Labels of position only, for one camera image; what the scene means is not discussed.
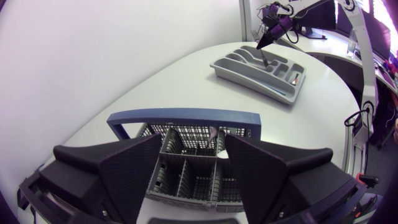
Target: curved table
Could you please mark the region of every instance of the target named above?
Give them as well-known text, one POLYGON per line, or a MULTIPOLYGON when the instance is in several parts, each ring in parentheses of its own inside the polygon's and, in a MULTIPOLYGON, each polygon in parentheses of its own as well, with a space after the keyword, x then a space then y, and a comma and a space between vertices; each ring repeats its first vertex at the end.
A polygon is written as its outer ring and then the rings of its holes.
MULTIPOLYGON (((327 40, 313 40, 299 35, 299 41, 296 44, 291 43, 286 35, 282 36, 276 42, 278 44, 300 50, 309 55, 312 55, 333 68, 348 84, 355 89, 363 90, 363 71, 362 61, 354 56, 354 58, 347 57, 348 38, 332 31, 322 31, 316 29, 319 34, 326 34, 327 40)), ((289 36, 295 40, 293 31, 289 31, 289 36)), ((373 57, 380 62, 383 61, 378 55, 373 53, 373 57)), ((379 70, 375 70, 376 78, 385 84, 388 89, 398 95, 398 87, 395 86, 394 81, 386 76, 384 77, 379 70)))
MULTIPOLYGON (((317 59, 288 47, 272 44, 263 48, 306 67, 302 89, 294 105, 284 105, 268 96, 218 78, 209 64, 242 45, 217 45, 197 51, 173 63, 126 93, 75 133, 66 146, 89 146, 117 137, 106 123, 110 114, 139 108, 215 108, 259 113, 261 140, 305 149, 329 147, 332 162, 341 167, 345 145, 343 121, 358 111, 354 96, 344 81, 317 59)), ((138 124, 125 126, 135 136, 138 124)), ((244 213, 211 213, 178 208, 144 199, 138 223, 152 217, 178 220, 211 220, 235 217, 247 223, 244 213)))

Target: cable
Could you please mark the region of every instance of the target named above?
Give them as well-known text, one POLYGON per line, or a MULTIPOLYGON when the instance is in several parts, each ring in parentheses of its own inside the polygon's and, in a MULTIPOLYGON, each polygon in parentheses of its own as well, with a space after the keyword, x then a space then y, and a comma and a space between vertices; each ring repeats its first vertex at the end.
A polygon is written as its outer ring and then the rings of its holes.
POLYGON ((293 42, 293 41, 290 39, 290 37, 289 37, 289 35, 287 34, 287 32, 286 32, 286 37, 288 38, 288 40, 289 40, 292 44, 297 44, 297 43, 299 42, 299 35, 297 34, 296 31, 294 31, 294 33, 296 34, 296 37, 297 37, 297 40, 296 40, 295 42, 293 42))
POLYGON ((368 125, 368 140, 366 141, 366 148, 365 148, 365 170, 364 170, 364 174, 366 174, 366 169, 368 168, 368 151, 369 151, 369 139, 370 139, 370 136, 371 136, 371 131, 370 131, 370 128, 371 127, 369 127, 369 112, 370 112, 370 110, 367 110, 367 114, 366 114, 366 122, 367 122, 367 125, 368 125))
POLYGON ((258 17, 260 20, 262 20, 262 18, 259 17, 260 12, 261 12, 261 9, 260 9, 259 12, 257 13, 257 17, 258 17))
POLYGON ((353 115, 349 116, 345 121, 344 121, 344 125, 346 127, 350 127, 350 126, 354 126, 354 123, 350 124, 349 121, 351 118, 355 117, 356 115, 363 113, 363 112, 370 112, 369 108, 366 108, 365 110, 360 110, 358 112, 355 112, 353 115))
POLYGON ((388 122, 393 120, 395 116, 396 116, 396 111, 394 110, 394 114, 392 115, 391 119, 386 122, 386 127, 387 127, 388 122))
POLYGON ((259 29, 257 30, 257 35, 259 35, 260 29, 261 29, 261 27, 262 27, 263 24, 264 24, 264 23, 262 22, 261 25, 260 25, 260 27, 259 27, 259 29))

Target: cutlery tray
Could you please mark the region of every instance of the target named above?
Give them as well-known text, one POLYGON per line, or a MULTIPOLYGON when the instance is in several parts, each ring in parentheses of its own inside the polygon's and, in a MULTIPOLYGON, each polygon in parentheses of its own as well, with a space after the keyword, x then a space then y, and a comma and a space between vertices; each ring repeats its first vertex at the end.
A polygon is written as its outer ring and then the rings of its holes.
POLYGON ((210 64, 216 75, 292 105, 305 78, 301 65, 263 51, 269 65, 264 66, 260 50, 242 46, 210 64))

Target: basket handle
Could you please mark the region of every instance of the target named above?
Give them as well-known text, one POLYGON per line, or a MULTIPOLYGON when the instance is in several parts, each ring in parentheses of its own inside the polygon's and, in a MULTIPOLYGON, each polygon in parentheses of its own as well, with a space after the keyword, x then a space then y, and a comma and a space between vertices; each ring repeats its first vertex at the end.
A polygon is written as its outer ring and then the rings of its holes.
POLYGON ((130 139, 122 126, 128 123, 177 123, 246 128, 251 130, 253 139, 261 137, 260 115, 243 111, 203 108, 139 109, 113 113, 106 122, 120 140, 130 139))

